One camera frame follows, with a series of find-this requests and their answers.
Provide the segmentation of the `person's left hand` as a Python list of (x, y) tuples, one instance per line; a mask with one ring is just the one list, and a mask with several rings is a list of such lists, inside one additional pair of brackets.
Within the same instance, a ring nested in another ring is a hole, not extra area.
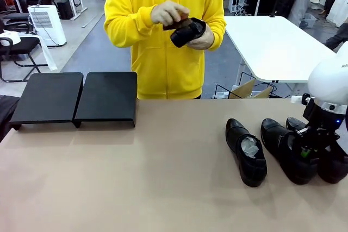
[(214, 43), (214, 39), (215, 37), (210, 26), (206, 24), (206, 29), (203, 35), (197, 39), (188, 42), (187, 46), (195, 50), (207, 50)]

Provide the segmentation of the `person's right hand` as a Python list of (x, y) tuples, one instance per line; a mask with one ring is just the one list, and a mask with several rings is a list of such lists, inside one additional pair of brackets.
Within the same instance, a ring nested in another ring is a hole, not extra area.
[(170, 26), (188, 18), (189, 14), (190, 10), (187, 7), (173, 1), (165, 1), (152, 9), (151, 21), (154, 24)]

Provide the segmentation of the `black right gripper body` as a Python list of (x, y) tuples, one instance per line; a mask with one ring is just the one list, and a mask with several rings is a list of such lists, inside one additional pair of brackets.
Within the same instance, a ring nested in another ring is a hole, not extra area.
[(307, 126), (314, 129), (324, 129), (334, 133), (340, 127), (340, 105), (321, 101), (317, 98), (303, 97), (306, 106), (303, 117)]

